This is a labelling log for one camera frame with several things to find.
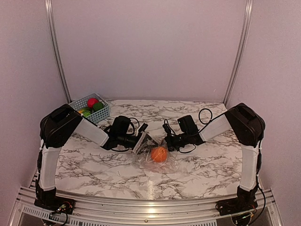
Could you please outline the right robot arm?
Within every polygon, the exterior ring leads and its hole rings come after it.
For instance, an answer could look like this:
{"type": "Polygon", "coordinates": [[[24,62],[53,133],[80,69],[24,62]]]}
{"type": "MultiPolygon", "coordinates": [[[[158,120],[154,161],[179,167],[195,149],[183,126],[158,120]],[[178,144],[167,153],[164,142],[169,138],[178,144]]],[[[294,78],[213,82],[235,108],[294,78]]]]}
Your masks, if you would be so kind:
{"type": "Polygon", "coordinates": [[[191,115],[178,119],[181,134],[173,134],[168,122],[163,129],[165,142],[170,152],[180,151],[186,145],[201,145],[220,134],[232,130],[242,148],[242,175],[233,207],[243,211],[251,204],[258,189],[257,175],[261,168],[261,143],[264,138],[265,122],[253,109],[240,103],[226,112],[211,118],[198,129],[191,115]]]}

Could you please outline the fake orange fruit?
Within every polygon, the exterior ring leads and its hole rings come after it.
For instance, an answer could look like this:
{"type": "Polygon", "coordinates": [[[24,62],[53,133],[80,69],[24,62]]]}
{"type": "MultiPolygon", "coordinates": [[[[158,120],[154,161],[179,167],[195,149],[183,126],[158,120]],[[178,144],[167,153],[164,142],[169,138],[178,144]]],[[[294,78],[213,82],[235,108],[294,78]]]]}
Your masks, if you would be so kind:
{"type": "Polygon", "coordinates": [[[168,150],[162,146],[155,147],[151,151],[151,159],[154,162],[165,162],[168,157],[168,150]]]}

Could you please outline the clear zip top bag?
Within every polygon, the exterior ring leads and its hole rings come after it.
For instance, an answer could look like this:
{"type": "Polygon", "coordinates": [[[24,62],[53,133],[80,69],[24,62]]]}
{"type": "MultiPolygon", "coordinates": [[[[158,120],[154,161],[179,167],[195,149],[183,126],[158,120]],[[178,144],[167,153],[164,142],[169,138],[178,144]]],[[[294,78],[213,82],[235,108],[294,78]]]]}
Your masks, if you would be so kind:
{"type": "Polygon", "coordinates": [[[165,140],[155,140],[146,132],[142,133],[132,150],[132,159],[139,168],[155,173],[176,173],[179,169],[165,140]]]}

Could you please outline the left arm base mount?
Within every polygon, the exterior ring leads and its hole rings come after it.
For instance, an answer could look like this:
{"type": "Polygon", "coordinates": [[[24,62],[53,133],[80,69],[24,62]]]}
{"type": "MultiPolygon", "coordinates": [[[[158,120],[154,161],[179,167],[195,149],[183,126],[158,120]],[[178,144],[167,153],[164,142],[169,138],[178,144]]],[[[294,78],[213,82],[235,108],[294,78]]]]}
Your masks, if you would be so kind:
{"type": "Polygon", "coordinates": [[[53,213],[61,212],[72,214],[75,205],[75,200],[54,196],[46,197],[45,199],[36,199],[34,205],[43,209],[51,210],[53,213]]]}

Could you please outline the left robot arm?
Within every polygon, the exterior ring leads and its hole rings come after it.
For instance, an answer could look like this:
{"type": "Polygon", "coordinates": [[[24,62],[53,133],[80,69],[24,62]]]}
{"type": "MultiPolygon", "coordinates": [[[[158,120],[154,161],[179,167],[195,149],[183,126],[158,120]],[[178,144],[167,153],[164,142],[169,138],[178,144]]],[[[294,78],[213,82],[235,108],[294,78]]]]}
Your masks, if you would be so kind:
{"type": "Polygon", "coordinates": [[[56,170],[59,155],[75,135],[84,138],[104,150],[116,151],[122,146],[124,151],[141,153],[144,145],[158,143],[146,132],[148,124],[141,125],[136,133],[129,133],[132,120],[118,116],[113,123],[102,129],[69,104],[64,104],[45,116],[40,122],[40,153],[38,157],[39,176],[35,182],[36,198],[48,209],[59,206],[56,195],[56,170]]]}

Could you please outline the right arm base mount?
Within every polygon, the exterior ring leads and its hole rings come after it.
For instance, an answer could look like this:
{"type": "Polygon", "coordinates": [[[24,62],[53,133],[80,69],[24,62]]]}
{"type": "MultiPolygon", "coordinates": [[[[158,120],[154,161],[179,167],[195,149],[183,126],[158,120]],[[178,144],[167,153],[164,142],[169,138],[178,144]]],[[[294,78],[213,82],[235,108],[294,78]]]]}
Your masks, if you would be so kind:
{"type": "Polygon", "coordinates": [[[220,216],[228,214],[236,214],[239,212],[256,209],[258,207],[256,199],[252,199],[246,202],[242,198],[231,198],[226,200],[220,200],[216,203],[216,210],[219,211],[220,216]]]}

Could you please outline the fake green lettuce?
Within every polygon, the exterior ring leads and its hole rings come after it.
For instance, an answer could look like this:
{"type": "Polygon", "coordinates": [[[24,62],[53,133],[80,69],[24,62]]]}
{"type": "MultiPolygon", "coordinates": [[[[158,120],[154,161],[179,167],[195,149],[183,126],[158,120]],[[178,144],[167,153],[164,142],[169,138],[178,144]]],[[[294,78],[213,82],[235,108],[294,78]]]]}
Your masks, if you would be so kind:
{"type": "Polygon", "coordinates": [[[84,109],[82,109],[81,114],[84,117],[88,117],[88,116],[90,116],[92,114],[92,110],[90,108],[84,108],[84,109]]]}

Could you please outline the fake red food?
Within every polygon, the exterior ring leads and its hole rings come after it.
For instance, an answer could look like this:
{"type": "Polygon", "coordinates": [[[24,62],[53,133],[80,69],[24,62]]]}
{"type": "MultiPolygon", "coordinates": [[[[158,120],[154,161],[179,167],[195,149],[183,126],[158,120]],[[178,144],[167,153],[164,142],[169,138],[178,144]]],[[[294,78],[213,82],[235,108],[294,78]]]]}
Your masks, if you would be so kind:
{"type": "Polygon", "coordinates": [[[98,103],[99,100],[96,99],[96,98],[90,98],[88,101],[87,101],[87,106],[92,108],[94,104],[98,103]]]}

